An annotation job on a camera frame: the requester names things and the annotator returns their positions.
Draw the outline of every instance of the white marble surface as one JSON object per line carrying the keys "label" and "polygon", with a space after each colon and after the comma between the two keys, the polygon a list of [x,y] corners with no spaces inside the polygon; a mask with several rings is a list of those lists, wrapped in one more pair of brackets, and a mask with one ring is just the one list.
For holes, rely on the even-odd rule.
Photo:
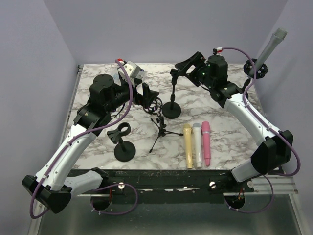
{"label": "white marble surface", "polygon": [[[139,64],[146,72],[145,82],[151,90],[159,91],[163,103],[170,100],[172,85],[169,71],[172,64]],[[242,86],[246,80],[243,65],[229,65],[228,80]],[[68,128],[73,124],[77,109],[88,99],[89,86],[95,76],[103,73],[115,74],[116,64],[84,65],[77,94],[70,115]],[[176,85],[176,102],[182,112],[177,119],[165,119],[168,131],[182,132],[185,123],[202,123],[211,125],[211,166],[203,169],[232,169],[246,159],[257,148],[247,130],[236,118],[223,110],[210,97],[208,91],[194,86],[187,78],[180,77]],[[251,89],[250,102],[258,103],[254,89]],[[74,168],[86,169],[99,167],[103,169],[186,169],[183,137],[167,135],[159,138],[154,151],[149,153],[155,138],[157,127],[150,121],[150,115],[141,106],[132,106],[123,121],[131,125],[132,131],[123,139],[131,141],[136,147],[135,157],[122,163],[114,157],[115,145],[107,137],[106,132],[116,129],[117,125],[105,129],[100,136],[84,151]]]}

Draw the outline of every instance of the wall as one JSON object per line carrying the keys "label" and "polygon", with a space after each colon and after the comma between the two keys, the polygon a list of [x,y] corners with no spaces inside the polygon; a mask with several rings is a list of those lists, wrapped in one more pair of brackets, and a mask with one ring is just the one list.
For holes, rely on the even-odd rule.
{"label": "wall", "polygon": [[[283,130],[289,129],[294,135],[294,147],[302,161],[295,181],[309,222],[313,221],[312,11],[311,0],[288,1],[272,30],[281,26],[288,30],[288,35],[266,61],[269,72],[256,87],[268,119]],[[285,169],[293,172],[295,165],[293,156]]]}
{"label": "wall", "polygon": [[[178,62],[197,50],[255,55],[287,0],[44,0],[79,63]],[[245,62],[237,52],[227,61]]]}
{"label": "wall", "polygon": [[24,235],[21,182],[57,149],[77,67],[42,0],[2,1],[0,32],[0,234]]}

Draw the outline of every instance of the gray floor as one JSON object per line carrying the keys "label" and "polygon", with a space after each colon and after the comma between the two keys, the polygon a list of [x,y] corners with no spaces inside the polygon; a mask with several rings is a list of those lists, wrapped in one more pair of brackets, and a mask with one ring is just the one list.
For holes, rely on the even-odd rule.
{"label": "gray floor", "polygon": [[[48,212],[40,235],[299,235],[288,195],[276,195],[272,207],[259,214],[241,214],[217,204],[138,205],[122,216],[91,212],[89,197],[73,199],[55,215]],[[246,210],[263,207],[269,196],[246,197]],[[114,210],[130,207],[115,206]]]}

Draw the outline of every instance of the red cap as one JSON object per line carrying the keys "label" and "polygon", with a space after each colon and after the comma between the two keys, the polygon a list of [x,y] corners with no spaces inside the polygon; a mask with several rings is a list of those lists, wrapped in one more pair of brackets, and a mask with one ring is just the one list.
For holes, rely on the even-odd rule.
{"label": "red cap", "polygon": [[210,123],[208,121],[202,123],[202,132],[204,131],[211,131]]}

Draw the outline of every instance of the tripod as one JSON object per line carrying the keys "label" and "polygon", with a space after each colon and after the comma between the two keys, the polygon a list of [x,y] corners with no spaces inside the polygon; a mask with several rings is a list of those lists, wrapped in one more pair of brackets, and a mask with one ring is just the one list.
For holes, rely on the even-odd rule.
{"label": "tripod", "polygon": [[158,135],[157,135],[157,138],[155,140],[155,143],[153,144],[152,148],[150,149],[149,153],[152,152],[153,150],[153,147],[155,146],[158,138],[160,138],[161,136],[166,136],[167,134],[175,134],[175,135],[178,135],[178,136],[183,136],[182,133],[176,133],[176,132],[172,132],[172,131],[167,131],[165,130],[166,128],[166,124],[164,123],[164,117],[159,113],[157,114],[157,119],[156,119],[156,122],[151,118],[151,121],[157,126],[158,128]]}

